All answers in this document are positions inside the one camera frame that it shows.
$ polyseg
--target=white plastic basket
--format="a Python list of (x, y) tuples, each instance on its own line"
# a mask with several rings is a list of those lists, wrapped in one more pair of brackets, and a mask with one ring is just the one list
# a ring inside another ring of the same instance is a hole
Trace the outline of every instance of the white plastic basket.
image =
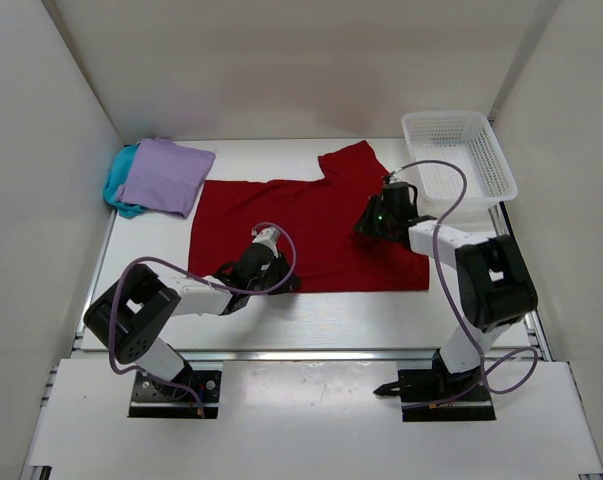
[[(445, 160), (468, 178), (457, 212), (478, 212), (512, 200), (518, 189), (485, 115), (471, 111), (409, 113), (401, 119), (410, 160)], [(440, 215), (457, 199), (459, 174), (443, 165), (419, 165), (410, 179), (419, 189), (423, 213)]]

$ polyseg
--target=white wall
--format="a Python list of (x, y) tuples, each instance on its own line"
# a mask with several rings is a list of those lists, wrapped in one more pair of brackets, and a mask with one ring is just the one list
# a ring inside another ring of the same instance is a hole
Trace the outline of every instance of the white wall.
[[(55, 10), (55, 0), (49, 0)], [(488, 113), (539, 0), (56, 0), (122, 138), (401, 136)]]
[(0, 479), (18, 478), (67, 354), (121, 143), (38, 0), (0, 0)]
[(603, 0), (563, 0), (496, 131), (550, 346), (572, 365), (603, 461)]

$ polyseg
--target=red t-shirt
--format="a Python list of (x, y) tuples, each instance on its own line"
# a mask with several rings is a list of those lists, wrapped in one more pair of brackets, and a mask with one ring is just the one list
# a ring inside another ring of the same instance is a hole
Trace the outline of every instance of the red t-shirt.
[[(367, 142), (319, 157), (325, 178), (267, 183), (207, 180), (192, 224), (188, 270), (210, 275), (236, 261), (259, 222), (284, 228), (297, 249), (302, 293), (427, 290), (427, 257), (353, 231), (387, 170)], [(292, 262), (282, 236), (277, 247)]]

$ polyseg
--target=white panel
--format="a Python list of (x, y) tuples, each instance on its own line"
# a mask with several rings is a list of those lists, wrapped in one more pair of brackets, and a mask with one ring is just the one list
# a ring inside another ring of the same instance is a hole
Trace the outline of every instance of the white panel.
[[(216, 152), (217, 159), (208, 178), (267, 181), (273, 178), (320, 179), (323, 175), (317, 156), (353, 142), (248, 140), (182, 144)], [(369, 143), (379, 161), (389, 170), (408, 161), (403, 139), (374, 139)], [(117, 217), (96, 295), (107, 290), (125, 266), (140, 256), (154, 255), (187, 267), (195, 212), (196, 206), (187, 220), (160, 213), (145, 213), (133, 220)], [(483, 226), (485, 229), (491, 227), (487, 212)], [(161, 266), (156, 266), (156, 271), (171, 272)], [(456, 276), (447, 267), (445, 271), (456, 294)], [(178, 349), (437, 348), (452, 335), (456, 323), (434, 265), (430, 277), (429, 292), (253, 298), (246, 308), (229, 316), (173, 317), (164, 328), (162, 338)], [(528, 344), (525, 328), (519, 324), (503, 335), (496, 346)], [(82, 348), (102, 350), (103, 346), (91, 332), (86, 332)]]
[(564, 0), (499, 115), (508, 205), (603, 460), (603, 0)]
[(490, 111), (538, 0), (56, 0), (123, 139), (399, 136)]
[[(528, 364), (503, 365), (495, 387)], [(497, 397), (494, 422), (402, 423), (394, 363), (226, 362), (216, 420), (129, 419), (132, 377), (66, 360), (31, 463), (51, 480), (577, 479), (601, 472), (566, 364)]]
[(0, 480), (19, 476), (67, 354), (120, 147), (37, 0), (0, 0)]

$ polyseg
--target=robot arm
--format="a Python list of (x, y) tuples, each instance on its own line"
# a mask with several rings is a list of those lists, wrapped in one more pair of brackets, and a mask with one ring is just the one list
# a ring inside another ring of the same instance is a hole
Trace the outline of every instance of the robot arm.
[[(222, 265), (204, 280), (241, 291), (263, 291), (276, 285), (290, 270), (285, 256), (277, 250), (279, 235), (274, 227), (262, 230), (237, 262)], [(299, 279), (292, 274), (284, 285), (269, 294), (290, 292), (299, 285)], [(84, 316), (86, 326), (105, 346), (116, 286), (116, 283), (112, 285)], [(228, 315), (243, 308), (248, 299), (248, 294), (215, 288), (186, 277), (159, 276), (148, 266), (138, 264), (122, 289), (114, 356), (123, 365), (135, 363), (155, 377), (190, 386), (190, 365), (159, 338), (166, 322), (178, 315)], [(167, 398), (174, 397), (173, 388), (158, 382), (154, 386)]]
[[(355, 231), (434, 258), (437, 222), (418, 215), (416, 196), (414, 186), (387, 178), (382, 193), (370, 198)], [(482, 351), (536, 308), (536, 290), (511, 236), (487, 238), (442, 225), (437, 246), (440, 262), (457, 271), (464, 325)], [(434, 354), (428, 388), (436, 384), (438, 398), (457, 395), (480, 380), (480, 363), (479, 352), (458, 326)]]

